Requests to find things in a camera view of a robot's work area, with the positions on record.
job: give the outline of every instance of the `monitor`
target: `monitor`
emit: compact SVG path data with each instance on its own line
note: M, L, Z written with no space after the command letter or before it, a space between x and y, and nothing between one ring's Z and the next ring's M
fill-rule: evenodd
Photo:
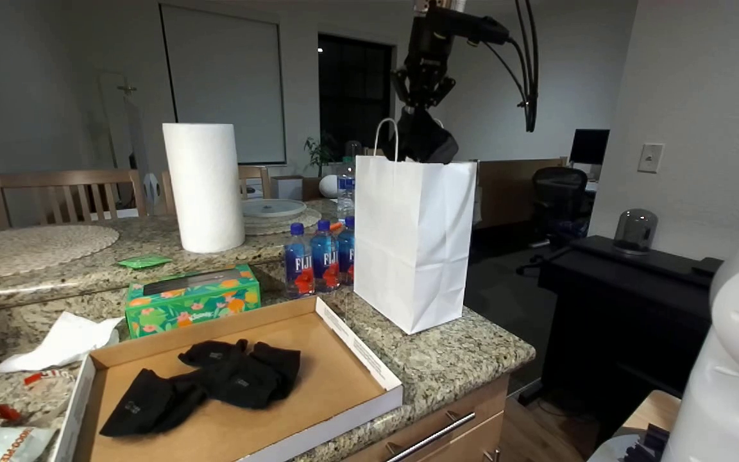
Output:
M568 163L571 164L603 164L607 129L577 129Z

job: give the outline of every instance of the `tissue box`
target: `tissue box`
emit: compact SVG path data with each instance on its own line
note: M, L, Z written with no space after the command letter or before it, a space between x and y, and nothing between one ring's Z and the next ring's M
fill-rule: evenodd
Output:
M254 309L262 309L262 288L249 265L237 261L228 273L133 286L122 317L127 336L137 340Z

